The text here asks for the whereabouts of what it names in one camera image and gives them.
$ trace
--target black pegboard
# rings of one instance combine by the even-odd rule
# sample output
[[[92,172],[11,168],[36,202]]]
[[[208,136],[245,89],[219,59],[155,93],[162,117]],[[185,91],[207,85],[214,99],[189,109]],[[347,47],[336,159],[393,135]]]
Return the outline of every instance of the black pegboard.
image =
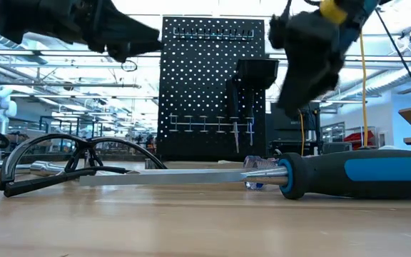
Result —
[[[253,146],[246,126],[239,126],[239,154],[232,126],[218,128],[218,124],[231,123],[226,109],[226,79],[235,74],[238,59],[264,58],[264,38],[263,20],[163,18],[159,154],[222,158],[265,155],[264,90],[255,92]],[[239,124],[246,124],[242,110]],[[207,124],[215,125],[199,125],[204,123],[204,116],[208,117]]]

